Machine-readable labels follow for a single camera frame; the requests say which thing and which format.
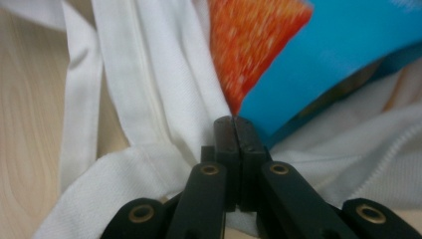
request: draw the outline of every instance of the white cloth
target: white cloth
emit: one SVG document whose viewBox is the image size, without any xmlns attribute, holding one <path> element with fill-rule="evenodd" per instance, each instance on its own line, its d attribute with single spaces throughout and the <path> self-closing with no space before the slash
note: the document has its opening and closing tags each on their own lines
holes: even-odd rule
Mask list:
<svg viewBox="0 0 422 239">
<path fill-rule="evenodd" d="M 11 2 L 0 6 L 18 9 Z M 63 16 L 71 53 L 61 158 L 67 189 L 34 238 L 99 238 L 125 202 L 181 190 L 200 146 L 212 144 L 213 120 L 229 110 L 208 51 L 205 0 L 94 0 L 97 29 L 62 6 L 47 16 Z M 42 15 L 27 18 L 44 23 Z M 102 64 L 130 147 L 95 161 Z M 276 145 L 273 159 L 291 163 L 336 206 L 362 196 L 421 209 L 421 69 L 419 60 L 333 105 Z M 230 214 L 228 224 L 256 233 L 253 215 Z"/>
</svg>

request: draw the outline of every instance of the black plastic part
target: black plastic part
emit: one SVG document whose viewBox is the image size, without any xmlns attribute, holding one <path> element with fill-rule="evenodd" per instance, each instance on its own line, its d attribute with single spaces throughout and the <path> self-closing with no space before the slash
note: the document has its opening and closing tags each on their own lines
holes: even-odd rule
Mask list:
<svg viewBox="0 0 422 239">
<path fill-rule="evenodd" d="M 264 194 L 262 203 L 270 206 L 288 238 L 357 238 L 289 164 L 266 163 L 260 185 Z"/>
<path fill-rule="evenodd" d="M 214 146 L 201 147 L 201 162 L 215 161 L 215 148 Z"/>
<path fill-rule="evenodd" d="M 182 196 L 182 192 L 175 195 L 170 200 L 164 203 L 167 227 L 168 227 L 168 223 L 170 223 L 170 221 L 173 219 L 174 212 L 176 211 L 176 208 L 177 208 L 177 205 L 179 204 L 181 196 Z"/>
<path fill-rule="evenodd" d="M 242 158 L 239 206 L 242 211 L 257 211 L 260 195 L 258 175 L 261 166 L 271 159 L 250 121 L 234 118 L 234 125 Z"/>
<path fill-rule="evenodd" d="M 361 238 L 422 238 L 394 212 L 368 199 L 358 198 L 344 202 L 340 215 Z"/>
<path fill-rule="evenodd" d="M 260 203 L 257 212 L 257 227 L 261 239 L 289 238 L 279 225 L 277 216 L 267 203 Z"/>
<path fill-rule="evenodd" d="M 227 168 L 226 210 L 234 211 L 240 201 L 239 144 L 231 117 L 222 117 L 214 121 L 215 160 Z"/>
<path fill-rule="evenodd" d="M 202 162 L 193 167 L 167 239 L 224 237 L 226 177 L 226 168 L 216 162 Z"/>
<path fill-rule="evenodd" d="M 159 239 L 164 237 L 166 213 L 156 200 L 140 198 L 126 203 L 111 220 L 102 239 Z"/>
</svg>

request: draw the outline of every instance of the light wooden table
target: light wooden table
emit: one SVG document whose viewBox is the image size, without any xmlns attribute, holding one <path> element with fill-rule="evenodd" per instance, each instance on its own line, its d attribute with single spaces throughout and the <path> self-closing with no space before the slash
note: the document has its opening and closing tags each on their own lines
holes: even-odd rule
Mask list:
<svg viewBox="0 0 422 239">
<path fill-rule="evenodd" d="M 0 10 L 0 238 L 30 238 L 58 198 L 66 35 Z M 106 91 L 98 155 L 127 142 Z M 398 212 L 422 232 L 421 211 Z M 227 231 L 226 238 L 251 238 Z"/>
</svg>

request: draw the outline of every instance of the fabric fold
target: fabric fold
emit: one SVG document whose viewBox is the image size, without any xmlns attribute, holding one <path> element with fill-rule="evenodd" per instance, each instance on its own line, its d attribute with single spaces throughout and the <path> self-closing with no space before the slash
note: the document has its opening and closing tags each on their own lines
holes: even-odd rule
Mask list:
<svg viewBox="0 0 422 239">
<path fill-rule="evenodd" d="M 60 155 L 60 185 L 65 189 L 97 159 L 103 58 L 90 24 L 66 1 L 70 63 Z"/>
</svg>

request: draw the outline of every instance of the orange pattern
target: orange pattern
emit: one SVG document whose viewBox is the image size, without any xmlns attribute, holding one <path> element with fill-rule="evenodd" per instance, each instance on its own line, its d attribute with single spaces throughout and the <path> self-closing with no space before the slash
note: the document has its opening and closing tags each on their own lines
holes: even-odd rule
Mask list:
<svg viewBox="0 0 422 239">
<path fill-rule="evenodd" d="M 209 0 L 211 54 L 234 115 L 243 98 L 308 22 L 313 8 L 302 0 Z"/>
</svg>

